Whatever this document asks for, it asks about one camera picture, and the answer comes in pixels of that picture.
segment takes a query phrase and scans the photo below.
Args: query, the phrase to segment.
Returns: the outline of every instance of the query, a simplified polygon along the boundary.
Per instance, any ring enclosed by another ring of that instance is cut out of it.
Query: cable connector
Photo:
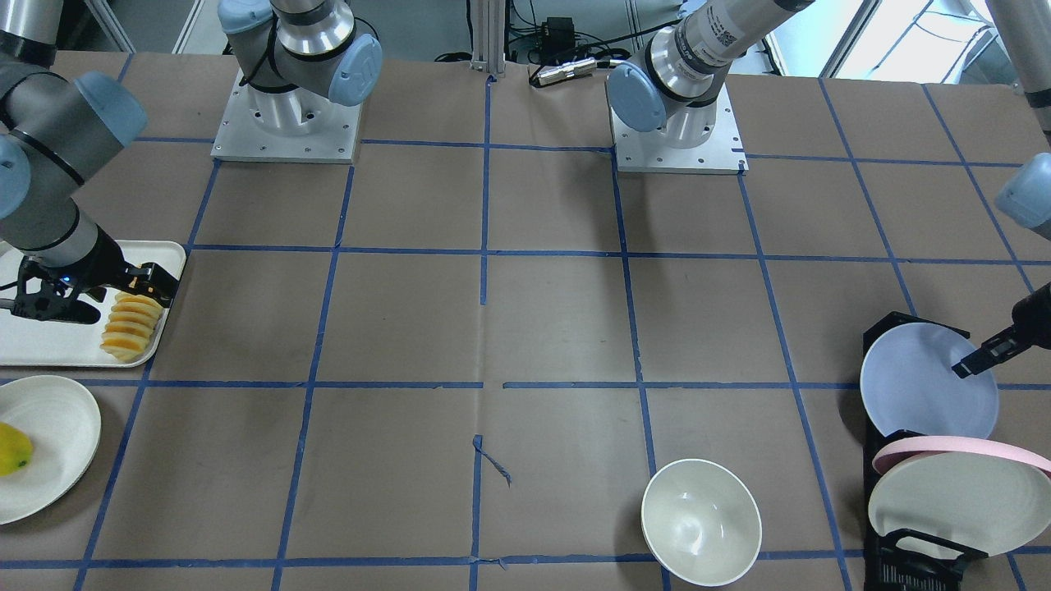
[[[566,62],[560,66],[541,72],[535,80],[533,86],[543,88],[558,82],[564,82],[574,78],[589,76],[598,68],[598,61],[595,58],[585,58],[575,62]]]

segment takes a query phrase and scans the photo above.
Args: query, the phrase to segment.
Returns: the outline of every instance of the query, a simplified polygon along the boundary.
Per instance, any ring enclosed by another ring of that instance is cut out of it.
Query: metal mounting plate
[[[329,103],[332,110],[321,131],[306,136],[270,134],[254,120],[254,109],[245,87],[234,79],[223,121],[211,146],[211,156],[233,162],[309,162],[353,164],[356,159],[362,105]]]
[[[729,94],[723,86],[716,100],[719,118],[706,142],[694,148],[665,145],[659,131],[640,133],[632,129],[610,109],[613,137],[617,151],[617,169],[621,172],[679,172],[685,175],[737,175],[748,169],[741,134],[737,128]]]

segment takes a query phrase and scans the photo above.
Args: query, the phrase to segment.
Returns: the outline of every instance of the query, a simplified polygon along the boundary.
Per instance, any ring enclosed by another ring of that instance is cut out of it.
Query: white plate
[[[0,525],[27,517],[65,494],[99,448],[102,417],[87,388],[67,378],[35,375],[0,386],[0,422],[33,442],[21,470],[0,476]]]
[[[135,265],[154,262],[164,270],[179,279],[186,264],[186,251],[174,242],[149,242],[118,240],[124,250],[124,259]],[[9,244],[0,242],[0,283],[11,283],[18,277],[18,266],[22,253]],[[0,366],[46,366],[46,367],[135,367],[146,362],[157,352],[157,345],[164,332],[169,310],[164,310],[157,323],[146,351],[130,362],[118,361],[99,348],[102,331],[106,327],[106,317],[116,302],[118,291],[107,289],[101,304],[82,297],[102,312],[102,320],[95,324],[69,324],[65,322],[39,322],[15,318],[6,310],[0,310]]]
[[[1051,480],[1029,464],[1004,457],[920,454],[880,478],[868,518],[880,535],[908,528],[993,556],[1026,545],[1051,524]],[[898,546],[942,559],[960,555],[913,538]]]
[[[875,340],[861,367],[861,396],[884,435],[986,439],[1000,413],[992,371],[961,380],[952,365],[973,352],[960,334],[926,322],[891,328]]]

